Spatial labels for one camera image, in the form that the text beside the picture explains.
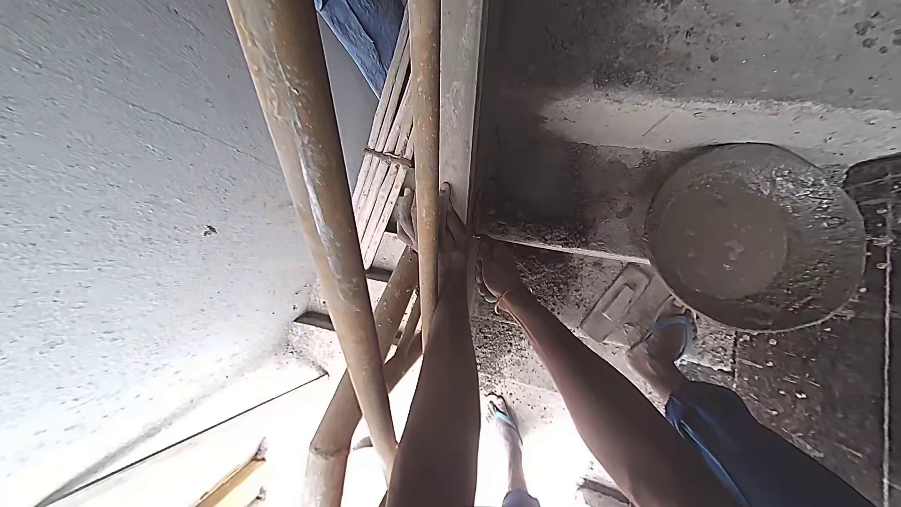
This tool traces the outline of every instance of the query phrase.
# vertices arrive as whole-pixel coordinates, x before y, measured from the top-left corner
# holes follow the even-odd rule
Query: leg
[[[660,318],[674,315],[677,309]],[[629,363],[668,400],[667,420],[740,505],[870,505],[839,476],[759,424],[737,394],[686,379],[674,364],[684,329],[667,327],[655,335],[629,351]]]
[[[488,396],[487,415],[504,441],[507,453],[507,494],[503,507],[539,507],[538,501],[529,495],[523,473],[523,439],[520,437],[514,414],[503,398]]]

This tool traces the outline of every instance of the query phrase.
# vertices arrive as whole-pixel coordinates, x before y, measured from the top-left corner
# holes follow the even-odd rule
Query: bamboo ladder
[[[419,314],[424,339],[434,310],[440,5],[410,1],[352,195],[313,4],[228,0],[228,5],[347,361],[310,446],[304,491],[305,505],[338,507],[360,416],[390,477],[397,441],[387,393],[423,351],[414,339]],[[420,254],[404,252],[373,314],[364,272],[414,154]],[[420,297],[383,367],[417,280]]]

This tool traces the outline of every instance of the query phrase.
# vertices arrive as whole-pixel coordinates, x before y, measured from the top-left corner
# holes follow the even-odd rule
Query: bamboo pole
[[[390,476],[397,441],[314,6],[294,0],[228,5],[350,383]]]
[[[391,341],[397,334],[400,320],[404,316],[407,304],[416,286],[418,262],[416,253],[406,248],[397,267],[388,279],[388,285],[382,292],[376,306],[376,325],[378,328],[378,345],[384,360]],[[418,314],[410,314],[407,320],[419,319]],[[403,365],[392,366],[393,375],[397,376]],[[390,391],[394,387],[386,377]],[[350,440],[359,423],[359,404],[350,386],[347,372],[338,383],[332,401],[325,410],[322,422],[310,442],[310,452],[306,459],[303,505],[307,507],[339,507],[341,495],[344,493],[344,476],[347,470],[347,458],[350,454]]]
[[[441,1],[410,0],[410,66],[416,86],[414,150],[416,236],[419,243],[419,297],[423,345],[428,345],[438,299],[438,94],[441,54]]]

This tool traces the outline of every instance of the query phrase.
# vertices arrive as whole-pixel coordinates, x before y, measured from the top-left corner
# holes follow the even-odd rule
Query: wrist
[[[513,313],[516,307],[532,297],[532,292],[524,284],[508,289],[497,298],[497,308],[507,313]]]

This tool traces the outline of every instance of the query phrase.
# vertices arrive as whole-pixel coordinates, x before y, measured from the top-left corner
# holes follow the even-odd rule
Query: foot
[[[659,323],[674,317],[683,317],[685,321],[658,326]],[[641,375],[661,398],[667,400],[686,381],[675,362],[689,345],[688,338],[696,334],[695,314],[692,310],[678,305],[675,300],[670,300],[660,309],[654,328],[656,330],[629,349],[626,359],[632,369]]]
[[[487,405],[488,421],[494,424],[507,451],[507,491],[521,489],[526,492],[528,490],[523,474],[523,439],[519,435],[516,419],[504,398],[496,394],[488,395]]]
[[[507,450],[521,447],[523,438],[519,435],[519,428],[516,427],[513,413],[507,407],[504,398],[494,393],[489,394],[487,396],[487,404],[488,421],[495,425],[495,429],[497,429],[497,433],[503,439]]]

